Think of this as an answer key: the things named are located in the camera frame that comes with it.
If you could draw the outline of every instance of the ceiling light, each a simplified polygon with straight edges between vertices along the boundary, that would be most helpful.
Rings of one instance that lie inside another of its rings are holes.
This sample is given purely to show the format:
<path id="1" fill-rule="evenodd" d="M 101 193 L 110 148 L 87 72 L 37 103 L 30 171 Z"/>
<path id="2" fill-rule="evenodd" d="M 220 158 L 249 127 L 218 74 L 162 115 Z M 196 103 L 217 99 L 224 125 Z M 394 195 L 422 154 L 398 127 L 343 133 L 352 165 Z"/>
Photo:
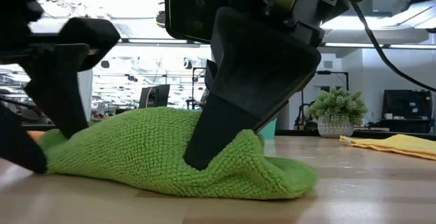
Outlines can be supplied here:
<path id="1" fill-rule="evenodd" d="M 180 39 L 128 39 L 128 41 L 141 44 L 186 44 L 186 40 Z"/>
<path id="2" fill-rule="evenodd" d="M 385 27 L 393 27 L 393 26 L 401 26 L 404 24 L 411 26 L 410 20 L 417 18 L 420 18 L 420 15 L 425 15 L 425 12 L 430 10 L 432 8 L 432 5 L 429 5 L 427 3 L 416 3 L 412 4 L 409 9 L 407 9 L 404 12 L 401 12 L 399 14 L 394 15 L 393 17 L 384 19 L 384 26 Z"/>
<path id="3" fill-rule="evenodd" d="M 427 21 L 415 26 L 416 29 L 434 29 L 436 28 L 436 18 L 433 17 Z"/>
<path id="4" fill-rule="evenodd" d="M 378 17 L 367 16 L 369 28 L 378 29 L 383 25 L 383 19 Z M 332 30 L 364 30 L 364 26 L 357 16 L 338 16 L 321 25 L 323 29 Z"/>
<path id="5" fill-rule="evenodd" d="M 325 43 L 324 47 L 373 48 L 374 45 L 373 44 Z"/>
<path id="6" fill-rule="evenodd" d="M 436 45 L 431 45 L 431 44 L 391 44 L 391 45 L 389 45 L 389 48 L 436 50 Z"/>

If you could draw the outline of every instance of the green cloth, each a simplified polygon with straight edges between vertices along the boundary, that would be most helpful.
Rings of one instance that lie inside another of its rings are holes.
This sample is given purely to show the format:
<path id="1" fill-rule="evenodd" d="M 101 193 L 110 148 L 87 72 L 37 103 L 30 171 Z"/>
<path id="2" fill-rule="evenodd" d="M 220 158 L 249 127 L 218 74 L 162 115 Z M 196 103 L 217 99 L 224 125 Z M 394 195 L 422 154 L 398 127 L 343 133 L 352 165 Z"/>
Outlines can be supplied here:
<path id="1" fill-rule="evenodd" d="M 251 130 L 240 132 L 207 169 L 188 166 L 183 153 L 199 116 L 147 108 L 108 118 L 69 140 L 58 130 L 49 131 L 40 141 L 48 173 L 115 180 L 187 197 L 290 199 L 315 185 L 312 167 L 265 157 L 263 140 Z"/>

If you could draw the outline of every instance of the wooden table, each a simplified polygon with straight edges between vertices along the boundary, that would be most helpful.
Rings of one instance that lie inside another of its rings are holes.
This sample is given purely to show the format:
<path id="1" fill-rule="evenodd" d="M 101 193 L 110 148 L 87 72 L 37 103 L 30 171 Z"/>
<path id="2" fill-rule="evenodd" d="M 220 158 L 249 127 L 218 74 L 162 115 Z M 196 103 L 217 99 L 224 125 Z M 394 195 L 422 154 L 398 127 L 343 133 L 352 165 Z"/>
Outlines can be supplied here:
<path id="1" fill-rule="evenodd" d="M 0 223 L 436 223 L 436 161 L 311 137 L 276 137 L 265 153 L 315 166 L 315 190 L 280 202 L 177 198 L 101 180 L 31 176 L 0 161 Z"/>

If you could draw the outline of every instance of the black monitor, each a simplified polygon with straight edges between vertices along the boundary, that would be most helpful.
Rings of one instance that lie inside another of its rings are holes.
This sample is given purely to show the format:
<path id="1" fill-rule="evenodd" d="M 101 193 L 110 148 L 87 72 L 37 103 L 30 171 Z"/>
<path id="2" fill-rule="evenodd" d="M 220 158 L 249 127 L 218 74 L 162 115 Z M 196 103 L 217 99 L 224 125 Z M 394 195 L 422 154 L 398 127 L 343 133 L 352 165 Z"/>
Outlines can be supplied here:
<path id="1" fill-rule="evenodd" d="M 169 95 L 169 84 L 143 88 L 141 91 L 141 98 L 139 100 L 139 108 L 156 108 L 167 106 Z"/>
<path id="2" fill-rule="evenodd" d="M 432 119 L 433 100 L 430 91 L 385 90 L 381 117 L 385 113 L 406 119 Z"/>

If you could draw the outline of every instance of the black cable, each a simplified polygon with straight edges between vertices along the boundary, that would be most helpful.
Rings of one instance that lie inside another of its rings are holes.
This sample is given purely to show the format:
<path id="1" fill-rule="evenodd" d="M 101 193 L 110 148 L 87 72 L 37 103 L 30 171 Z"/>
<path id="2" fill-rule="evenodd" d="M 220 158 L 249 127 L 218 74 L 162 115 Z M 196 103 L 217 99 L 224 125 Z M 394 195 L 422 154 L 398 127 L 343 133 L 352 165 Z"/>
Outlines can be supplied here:
<path id="1" fill-rule="evenodd" d="M 436 92 L 436 89 L 433 87 L 430 87 L 428 85 L 425 85 L 415 79 L 413 79 L 412 77 L 408 76 L 407 74 L 403 73 L 402 71 L 400 71 L 398 68 L 396 68 L 388 59 L 388 57 L 386 57 L 386 55 L 384 54 L 382 48 L 380 47 L 377 39 L 374 36 L 374 33 L 372 32 L 372 30 L 369 28 L 367 20 L 365 19 L 362 10 L 360 9 L 359 5 L 357 5 L 357 3 L 351 2 L 354 10 L 357 13 L 357 16 L 359 17 L 360 21 L 362 22 L 362 24 L 365 27 L 365 32 L 367 32 L 367 35 L 371 41 L 371 43 L 374 45 L 375 50 L 377 51 L 377 53 L 379 54 L 381 60 L 392 70 L 394 71 L 394 73 L 400 75 L 400 77 L 418 85 L 421 86 L 424 89 L 428 89 L 430 91 Z"/>
<path id="2" fill-rule="evenodd" d="M 344 80 L 339 76 L 339 74 L 335 74 L 335 75 L 336 75 L 336 77 L 338 77 L 338 79 L 340 79 L 340 80 L 342 81 L 343 84 L 347 85 L 346 81 L 344 81 Z"/>
<path id="3" fill-rule="evenodd" d="M 153 83 L 152 83 L 153 85 L 156 83 L 157 74 L 159 73 L 159 68 L 161 67 L 161 64 L 162 64 L 162 57 L 159 59 L 159 63 L 157 64 L 155 77 L 153 78 Z"/>
<path id="4" fill-rule="evenodd" d="M 10 103 L 10 104 L 13 104 L 13 105 L 18 106 L 18 107 L 23 106 L 23 107 L 25 107 L 27 109 L 33 110 L 34 112 L 36 112 L 36 114 L 41 114 L 41 112 L 36 110 L 33 106 L 31 106 L 29 104 L 25 104 L 23 102 L 14 101 L 12 99 L 7 99 L 7 98 L 4 98 L 4 97 L 0 97 L 0 101 L 6 102 L 6 103 Z"/>

